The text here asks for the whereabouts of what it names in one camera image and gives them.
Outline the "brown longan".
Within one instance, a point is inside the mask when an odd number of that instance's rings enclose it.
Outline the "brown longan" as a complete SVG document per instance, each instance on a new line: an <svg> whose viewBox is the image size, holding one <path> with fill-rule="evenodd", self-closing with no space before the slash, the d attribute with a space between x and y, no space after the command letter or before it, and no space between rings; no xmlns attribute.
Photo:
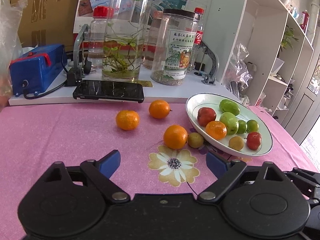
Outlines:
<svg viewBox="0 0 320 240"><path fill-rule="evenodd" d="M236 151L241 151L244 148L244 140L242 137L234 136L229 140L228 147Z"/></svg>
<svg viewBox="0 0 320 240"><path fill-rule="evenodd" d="M188 145L192 148L201 148L204 143L204 138L197 132L192 132L188 135Z"/></svg>

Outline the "small green tomato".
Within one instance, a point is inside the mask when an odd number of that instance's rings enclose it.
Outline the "small green tomato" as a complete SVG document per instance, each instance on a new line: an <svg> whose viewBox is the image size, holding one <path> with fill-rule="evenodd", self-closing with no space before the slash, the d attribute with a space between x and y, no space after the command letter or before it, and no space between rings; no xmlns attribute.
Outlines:
<svg viewBox="0 0 320 240"><path fill-rule="evenodd" d="M247 122L244 120L238 120L238 131L237 134L244 134L247 131Z"/></svg>
<svg viewBox="0 0 320 240"><path fill-rule="evenodd" d="M258 132L259 124L256 120L248 120L246 133Z"/></svg>

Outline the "large green mango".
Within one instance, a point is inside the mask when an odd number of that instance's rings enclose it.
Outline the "large green mango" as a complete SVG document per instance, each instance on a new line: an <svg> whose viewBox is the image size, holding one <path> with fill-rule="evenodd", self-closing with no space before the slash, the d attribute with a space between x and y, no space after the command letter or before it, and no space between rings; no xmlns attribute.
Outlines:
<svg viewBox="0 0 320 240"><path fill-rule="evenodd" d="M227 128L227 135L234 135L237 133L239 129L239 122L234 114L225 112L220 116L219 121Z"/></svg>
<svg viewBox="0 0 320 240"><path fill-rule="evenodd" d="M235 116L240 114L239 105L236 102L229 99L221 100L219 104L219 109L222 113L229 112Z"/></svg>

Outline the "large red tomato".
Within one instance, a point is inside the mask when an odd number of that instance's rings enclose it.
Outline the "large red tomato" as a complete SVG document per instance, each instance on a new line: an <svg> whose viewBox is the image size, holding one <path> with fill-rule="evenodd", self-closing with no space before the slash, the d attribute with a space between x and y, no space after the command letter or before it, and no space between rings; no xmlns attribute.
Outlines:
<svg viewBox="0 0 320 240"><path fill-rule="evenodd" d="M215 121L216 112L210 107L202 107L198 110L197 121L200 126L206 127L211 121Z"/></svg>

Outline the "orange tangerine in plate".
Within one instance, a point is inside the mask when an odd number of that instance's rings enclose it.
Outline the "orange tangerine in plate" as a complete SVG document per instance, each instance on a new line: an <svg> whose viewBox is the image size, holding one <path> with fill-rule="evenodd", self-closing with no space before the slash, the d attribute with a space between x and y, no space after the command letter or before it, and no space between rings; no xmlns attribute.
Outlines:
<svg viewBox="0 0 320 240"><path fill-rule="evenodd" d="M207 124L206 133L215 140L221 140L227 135L227 128L224 123L220 121L211 121Z"/></svg>

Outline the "orange tangerine with stem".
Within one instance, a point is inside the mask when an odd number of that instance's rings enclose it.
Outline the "orange tangerine with stem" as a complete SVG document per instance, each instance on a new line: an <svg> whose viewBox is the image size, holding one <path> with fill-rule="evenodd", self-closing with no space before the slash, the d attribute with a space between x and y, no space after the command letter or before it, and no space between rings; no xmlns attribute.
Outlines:
<svg viewBox="0 0 320 240"><path fill-rule="evenodd" d="M170 112L170 105L164 100L155 100L149 106L149 114L155 119L164 119Z"/></svg>

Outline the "white raised board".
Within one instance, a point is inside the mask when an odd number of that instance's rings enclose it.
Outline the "white raised board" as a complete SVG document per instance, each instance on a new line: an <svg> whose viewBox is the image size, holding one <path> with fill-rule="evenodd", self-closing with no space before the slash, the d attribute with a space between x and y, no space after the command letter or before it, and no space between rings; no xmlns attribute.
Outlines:
<svg viewBox="0 0 320 240"><path fill-rule="evenodd" d="M202 82L203 77L195 74L188 74L180 86L167 86L153 81L150 78L151 70L141 68L139 79L143 81L151 81L152 87L144 87L144 101L152 102L160 99L168 103L185 103L186 100L194 94L198 93L213 93L218 94L229 99L239 101L236 96L229 92L219 82L214 85L206 85ZM74 87L62 87L57 91L49 94L48 96L27 100L22 95L19 97L12 96L9 99L10 106L21 105L43 105L43 104L56 104L56 103L85 103L85 102L98 102L98 100L74 99Z"/></svg>

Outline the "clear jar with label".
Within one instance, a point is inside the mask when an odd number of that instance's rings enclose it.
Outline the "clear jar with label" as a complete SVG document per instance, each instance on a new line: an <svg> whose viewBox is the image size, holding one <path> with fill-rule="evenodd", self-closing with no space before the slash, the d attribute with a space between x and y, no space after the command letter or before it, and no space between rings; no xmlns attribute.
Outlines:
<svg viewBox="0 0 320 240"><path fill-rule="evenodd" d="M198 17L182 9L164 9L151 78L167 86L183 83L193 49Z"/></svg>

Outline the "red-capped cola bottle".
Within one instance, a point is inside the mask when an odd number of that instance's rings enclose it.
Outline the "red-capped cola bottle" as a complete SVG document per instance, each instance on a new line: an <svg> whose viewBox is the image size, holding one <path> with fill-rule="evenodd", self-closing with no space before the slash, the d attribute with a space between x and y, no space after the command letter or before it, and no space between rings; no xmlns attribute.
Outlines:
<svg viewBox="0 0 320 240"><path fill-rule="evenodd" d="M194 68L194 62L195 62L196 56L199 52L200 44L201 44L202 37L203 37L204 9L196 7L194 12L195 12L197 19L198 19L198 25L197 25L197 32L196 32L196 36L195 36L194 45L193 45L191 55L190 55L189 66L187 68L187 74L189 74Z"/></svg>

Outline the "red-capped clear bottle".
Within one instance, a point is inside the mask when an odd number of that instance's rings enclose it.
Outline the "red-capped clear bottle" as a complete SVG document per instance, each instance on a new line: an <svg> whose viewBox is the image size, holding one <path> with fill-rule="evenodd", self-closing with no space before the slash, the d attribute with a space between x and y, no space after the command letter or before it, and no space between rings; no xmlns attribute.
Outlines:
<svg viewBox="0 0 320 240"><path fill-rule="evenodd" d="M93 20L89 27L88 61L92 68L100 69L103 65L104 37L109 18L112 18L114 9L112 7L97 6L93 10Z"/></svg>

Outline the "glass vase with plant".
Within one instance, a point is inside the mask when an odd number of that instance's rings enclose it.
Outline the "glass vase with plant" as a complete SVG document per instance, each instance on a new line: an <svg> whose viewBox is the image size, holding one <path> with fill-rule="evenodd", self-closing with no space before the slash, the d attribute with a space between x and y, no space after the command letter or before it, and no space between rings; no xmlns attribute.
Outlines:
<svg viewBox="0 0 320 240"><path fill-rule="evenodd" d="M102 77L108 81L136 82L142 64L149 7L142 6L138 22L121 20L115 12L114 9L106 26Z"/></svg>

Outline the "green shelf plant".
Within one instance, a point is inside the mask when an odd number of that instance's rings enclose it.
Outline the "green shelf plant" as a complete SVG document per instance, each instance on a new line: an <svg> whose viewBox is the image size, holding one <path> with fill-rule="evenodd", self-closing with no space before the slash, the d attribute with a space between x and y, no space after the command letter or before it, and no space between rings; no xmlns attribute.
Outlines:
<svg viewBox="0 0 320 240"><path fill-rule="evenodd" d="M284 49L291 48L294 51L292 42L298 42L299 39L295 37L294 29L286 25L284 30L284 35L280 43L278 53L282 52Z"/></svg>

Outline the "cardboard box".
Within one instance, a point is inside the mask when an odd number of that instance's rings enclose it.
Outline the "cardboard box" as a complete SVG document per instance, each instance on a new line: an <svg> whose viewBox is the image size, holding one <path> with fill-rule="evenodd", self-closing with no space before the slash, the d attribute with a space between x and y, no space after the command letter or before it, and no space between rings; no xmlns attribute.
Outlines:
<svg viewBox="0 0 320 240"><path fill-rule="evenodd" d="M63 44L66 51L72 51L77 6L78 0L27 0L18 29L22 46Z"/></svg>

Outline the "red bottle on shelf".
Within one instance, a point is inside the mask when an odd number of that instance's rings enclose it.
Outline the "red bottle on shelf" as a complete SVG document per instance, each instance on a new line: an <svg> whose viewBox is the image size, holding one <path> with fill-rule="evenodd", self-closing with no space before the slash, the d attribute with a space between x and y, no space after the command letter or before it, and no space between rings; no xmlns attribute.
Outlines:
<svg viewBox="0 0 320 240"><path fill-rule="evenodd" d="M303 30L303 32L306 34L307 32L307 28L308 28L308 24L309 24L309 13L307 10L304 10L301 14L301 18L300 18L300 23L299 26L301 27L301 29Z"/></svg>

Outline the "grey bracket right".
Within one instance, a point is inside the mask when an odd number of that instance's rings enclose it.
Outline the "grey bracket right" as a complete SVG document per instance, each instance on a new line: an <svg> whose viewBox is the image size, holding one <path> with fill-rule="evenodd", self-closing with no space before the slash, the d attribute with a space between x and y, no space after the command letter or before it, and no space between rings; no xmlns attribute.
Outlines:
<svg viewBox="0 0 320 240"><path fill-rule="evenodd" d="M201 48L203 50L204 55L207 55L211 61L212 61L212 67L208 74L205 74L203 76L202 82L205 85L215 85L216 75L219 70L219 58L216 56L216 54L202 41L200 43Z"/></svg>

